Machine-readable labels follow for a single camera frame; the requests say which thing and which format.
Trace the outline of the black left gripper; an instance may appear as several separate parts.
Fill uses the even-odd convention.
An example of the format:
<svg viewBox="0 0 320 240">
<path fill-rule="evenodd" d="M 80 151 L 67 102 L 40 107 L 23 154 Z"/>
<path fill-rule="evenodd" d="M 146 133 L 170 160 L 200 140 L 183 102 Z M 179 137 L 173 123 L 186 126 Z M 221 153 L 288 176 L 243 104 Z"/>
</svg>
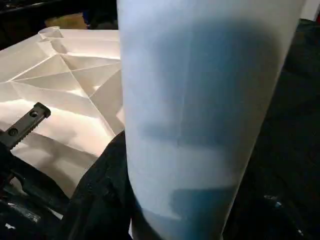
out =
<svg viewBox="0 0 320 240">
<path fill-rule="evenodd" d="M 0 132 L 0 237 L 13 240 L 52 240 L 69 197 L 48 175 L 12 154 L 51 111 L 37 102 Z"/>
</svg>

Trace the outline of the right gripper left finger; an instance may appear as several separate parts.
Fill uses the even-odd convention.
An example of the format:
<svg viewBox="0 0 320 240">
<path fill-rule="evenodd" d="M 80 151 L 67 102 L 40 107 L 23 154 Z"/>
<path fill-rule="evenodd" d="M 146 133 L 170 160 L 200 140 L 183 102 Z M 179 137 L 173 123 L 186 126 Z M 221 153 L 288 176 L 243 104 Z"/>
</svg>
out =
<svg viewBox="0 0 320 240">
<path fill-rule="evenodd" d="M 126 138 L 121 131 L 77 185 L 61 220 L 61 239 L 130 240 L 132 206 Z"/>
</svg>

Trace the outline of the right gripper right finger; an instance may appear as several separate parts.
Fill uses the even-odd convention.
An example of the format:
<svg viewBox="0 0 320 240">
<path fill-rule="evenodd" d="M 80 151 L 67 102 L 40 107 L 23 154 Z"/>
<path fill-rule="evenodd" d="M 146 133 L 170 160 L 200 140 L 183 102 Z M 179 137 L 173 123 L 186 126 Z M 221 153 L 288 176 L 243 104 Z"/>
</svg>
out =
<svg viewBox="0 0 320 240">
<path fill-rule="evenodd" d="M 224 228 L 225 240 L 320 237 L 320 139 L 260 136 Z"/>
</svg>

